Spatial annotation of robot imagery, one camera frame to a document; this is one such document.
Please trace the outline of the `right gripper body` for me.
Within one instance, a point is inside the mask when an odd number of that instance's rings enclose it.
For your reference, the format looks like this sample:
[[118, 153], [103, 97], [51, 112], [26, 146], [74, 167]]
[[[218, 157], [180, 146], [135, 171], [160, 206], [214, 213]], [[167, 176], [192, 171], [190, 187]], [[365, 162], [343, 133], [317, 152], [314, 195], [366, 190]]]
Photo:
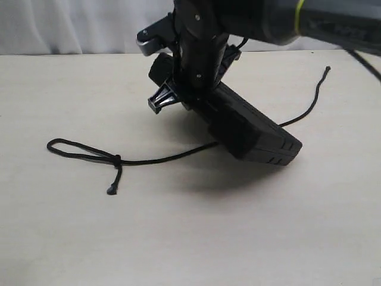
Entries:
[[229, 35], [212, 1], [174, 1], [174, 10], [180, 28], [175, 81], [189, 89], [212, 89]]

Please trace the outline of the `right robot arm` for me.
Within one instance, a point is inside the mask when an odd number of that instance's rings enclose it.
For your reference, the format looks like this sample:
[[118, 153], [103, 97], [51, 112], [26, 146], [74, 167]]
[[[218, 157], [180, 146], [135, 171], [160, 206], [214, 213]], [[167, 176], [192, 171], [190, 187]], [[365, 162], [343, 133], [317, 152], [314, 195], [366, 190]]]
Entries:
[[152, 25], [149, 54], [173, 53], [173, 68], [148, 104], [156, 113], [213, 91], [240, 54], [229, 37], [287, 45], [307, 37], [380, 54], [379, 1], [175, 1]]

